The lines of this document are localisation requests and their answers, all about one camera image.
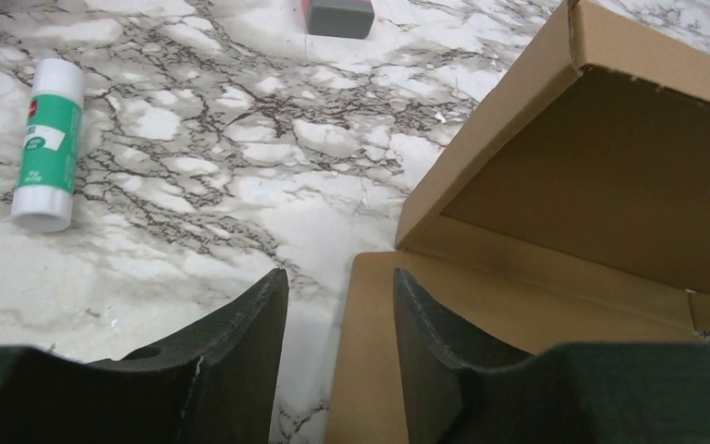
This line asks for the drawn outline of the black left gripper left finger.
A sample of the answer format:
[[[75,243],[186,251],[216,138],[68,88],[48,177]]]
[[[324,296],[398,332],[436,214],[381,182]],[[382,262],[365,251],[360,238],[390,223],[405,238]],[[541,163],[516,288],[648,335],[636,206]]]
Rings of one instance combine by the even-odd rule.
[[[265,443],[287,311],[274,269],[118,361],[0,346],[0,443]]]

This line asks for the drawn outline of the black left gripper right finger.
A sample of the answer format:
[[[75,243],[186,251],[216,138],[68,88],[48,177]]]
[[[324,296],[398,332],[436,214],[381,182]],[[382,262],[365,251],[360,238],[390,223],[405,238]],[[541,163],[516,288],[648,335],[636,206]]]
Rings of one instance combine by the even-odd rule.
[[[412,443],[710,443],[710,341],[572,342],[538,355],[393,276]]]

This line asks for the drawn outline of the brown cardboard box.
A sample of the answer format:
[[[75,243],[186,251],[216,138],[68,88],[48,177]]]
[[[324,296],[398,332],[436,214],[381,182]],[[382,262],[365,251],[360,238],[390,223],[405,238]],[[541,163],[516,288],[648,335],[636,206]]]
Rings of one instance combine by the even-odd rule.
[[[328,443],[412,443],[393,276],[531,355],[706,342],[710,55],[565,1],[355,258]]]

